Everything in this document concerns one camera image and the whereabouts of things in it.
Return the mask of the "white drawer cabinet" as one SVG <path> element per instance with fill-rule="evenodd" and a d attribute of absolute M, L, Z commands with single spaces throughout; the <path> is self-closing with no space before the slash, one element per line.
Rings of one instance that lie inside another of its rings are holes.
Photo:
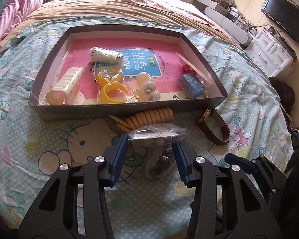
<path fill-rule="evenodd" d="M 285 79 L 294 70 L 292 56 L 264 27 L 258 31 L 245 52 L 268 77 Z"/>

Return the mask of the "pearl hair clip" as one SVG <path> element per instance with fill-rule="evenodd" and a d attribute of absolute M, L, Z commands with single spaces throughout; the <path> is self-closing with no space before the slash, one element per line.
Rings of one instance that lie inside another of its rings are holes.
<path fill-rule="evenodd" d="M 136 76 L 137 89 L 133 95 L 138 102 L 159 101 L 160 92 L 156 88 L 156 83 L 151 75 L 141 72 Z"/>

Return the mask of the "bagged white lace accessory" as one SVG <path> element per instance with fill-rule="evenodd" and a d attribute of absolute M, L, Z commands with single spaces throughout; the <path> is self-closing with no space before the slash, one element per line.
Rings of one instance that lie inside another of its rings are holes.
<path fill-rule="evenodd" d="M 96 63 L 121 63 L 124 60 L 124 55 L 120 51 L 108 50 L 100 47 L 92 47 L 90 49 L 90 57 L 92 62 Z"/>

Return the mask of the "wall mounted black television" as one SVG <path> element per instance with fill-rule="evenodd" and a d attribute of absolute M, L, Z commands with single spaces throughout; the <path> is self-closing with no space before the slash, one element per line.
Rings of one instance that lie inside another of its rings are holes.
<path fill-rule="evenodd" d="M 288 0 L 264 0 L 261 12 L 299 43 L 299 9 Z"/>

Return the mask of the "pink patterned cloth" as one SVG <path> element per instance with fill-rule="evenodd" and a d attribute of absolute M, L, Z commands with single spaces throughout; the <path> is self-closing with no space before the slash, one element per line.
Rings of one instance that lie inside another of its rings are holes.
<path fill-rule="evenodd" d="M 186 18 L 201 21 L 204 24 L 215 26 L 215 22 L 200 12 L 194 5 L 181 0 L 122 0 L 146 7 L 162 9 L 164 11 L 175 12 L 184 15 Z"/>

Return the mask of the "bagged red ball earrings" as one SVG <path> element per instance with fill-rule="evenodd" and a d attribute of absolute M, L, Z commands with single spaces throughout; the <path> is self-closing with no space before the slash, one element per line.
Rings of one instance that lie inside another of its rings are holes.
<path fill-rule="evenodd" d="M 196 77 L 201 77 L 203 80 L 209 81 L 209 77 L 207 77 L 200 69 L 198 69 L 196 66 L 194 66 L 192 63 L 190 63 L 185 57 L 183 57 L 179 53 L 175 53 L 178 57 L 180 66 L 182 68 L 182 71 L 184 73 L 192 73 Z"/>

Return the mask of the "dark brown furry object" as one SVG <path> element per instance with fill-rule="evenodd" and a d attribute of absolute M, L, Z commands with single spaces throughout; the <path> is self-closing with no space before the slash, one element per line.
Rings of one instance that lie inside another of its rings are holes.
<path fill-rule="evenodd" d="M 291 119 L 291 113 L 295 103 L 295 93 L 293 88 L 276 77 L 269 77 L 269 81 L 278 93 L 280 103 L 284 108 L 284 111 L 288 115 L 289 119 Z"/>

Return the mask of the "hello kitty bed sheet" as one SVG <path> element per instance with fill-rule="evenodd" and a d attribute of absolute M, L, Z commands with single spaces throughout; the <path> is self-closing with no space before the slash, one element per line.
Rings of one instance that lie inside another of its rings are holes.
<path fill-rule="evenodd" d="M 175 123 L 189 130 L 187 144 L 218 166 L 234 153 L 249 160 L 267 157 L 285 170 L 293 148 L 279 96 L 268 77 L 241 49 L 192 27 L 114 17 L 75 17 L 27 23 L 14 29 L 0 50 L 0 215 L 12 229 L 61 162 L 85 164 L 118 140 L 110 119 L 42 121 L 29 107 L 34 80 L 58 39 L 81 25 L 129 24 L 158 27 L 184 34 L 200 51 L 228 98 L 217 107 L 231 132 L 227 146 L 218 147 L 196 126 L 195 112 L 178 113 Z M 143 173 L 147 149 L 130 145 L 119 183 L 107 190 L 107 203 L 116 238 L 184 236 L 191 216 L 194 191 L 172 168 L 164 177 Z"/>

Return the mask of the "maroon strap wristwatch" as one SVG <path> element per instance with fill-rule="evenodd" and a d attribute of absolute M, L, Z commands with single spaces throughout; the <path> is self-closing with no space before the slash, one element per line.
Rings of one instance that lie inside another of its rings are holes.
<path fill-rule="evenodd" d="M 230 129 L 224 119 L 213 108 L 207 108 L 197 121 L 197 127 L 205 137 L 217 146 L 227 145 L 230 141 Z"/>

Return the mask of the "cream hair claw clip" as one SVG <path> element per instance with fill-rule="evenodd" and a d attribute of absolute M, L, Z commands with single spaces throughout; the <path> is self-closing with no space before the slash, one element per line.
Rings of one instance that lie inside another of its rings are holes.
<path fill-rule="evenodd" d="M 47 92 L 46 101 L 52 106 L 83 105 L 85 96 L 80 91 L 84 68 L 69 68 Z"/>

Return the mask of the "tan bed cover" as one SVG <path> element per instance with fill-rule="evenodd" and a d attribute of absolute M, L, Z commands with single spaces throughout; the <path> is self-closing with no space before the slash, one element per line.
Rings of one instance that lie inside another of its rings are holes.
<path fill-rule="evenodd" d="M 210 26 L 201 21 L 186 18 L 184 15 L 175 12 L 146 7 L 122 0 L 53 0 L 29 14 L 20 25 L 13 29 L 0 42 L 0 49 L 30 24 L 35 25 L 43 21 L 51 21 L 59 18 L 85 16 L 106 16 L 128 20 L 144 20 L 145 22 L 154 21 L 163 25 L 186 26 L 237 45 L 237 41 L 218 24 L 215 23 L 215 26 Z"/>

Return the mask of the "white long low cabinet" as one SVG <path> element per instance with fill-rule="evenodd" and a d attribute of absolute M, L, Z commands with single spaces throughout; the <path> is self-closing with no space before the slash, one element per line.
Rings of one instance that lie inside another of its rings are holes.
<path fill-rule="evenodd" d="M 228 18 L 229 12 L 218 3 L 211 0 L 194 0 L 193 5 L 207 17 L 220 25 L 244 49 L 252 41 L 252 38 L 247 34 L 247 32 Z"/>

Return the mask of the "bagged dark beaded jewelry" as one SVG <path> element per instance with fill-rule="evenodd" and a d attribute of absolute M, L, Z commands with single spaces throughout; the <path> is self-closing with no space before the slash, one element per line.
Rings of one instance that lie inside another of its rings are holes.
<path fill-rule="evenodd" d="M 173 144 L 185 140 L 190 134 L 186 128 L 173 123 L 153 123 L 128 133 L 129 140 L 145 147 L 145 177 L 164 177 L 174 166 Z"/>

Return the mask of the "blue small box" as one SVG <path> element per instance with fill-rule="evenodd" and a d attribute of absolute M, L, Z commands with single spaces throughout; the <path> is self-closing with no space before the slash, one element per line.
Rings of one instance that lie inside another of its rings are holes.
<path fill-rule="evenodd" d="M 202 96 L 206 90 L 200 80 L 192 73 L 181 75 L 179 82 L 191 98 Z"/>

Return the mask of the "bagged yellow hoop earrings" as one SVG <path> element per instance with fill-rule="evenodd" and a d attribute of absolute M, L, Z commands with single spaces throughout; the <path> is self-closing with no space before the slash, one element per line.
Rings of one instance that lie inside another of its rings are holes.
<path fill-rule="evenodd" d="M 104 68 L 94 74 L 95 82 L 99 86 L 98 100 L 100 104 L 123 104 L 129 89 L 122 83 L 124 77 L 121 70 Z"/>

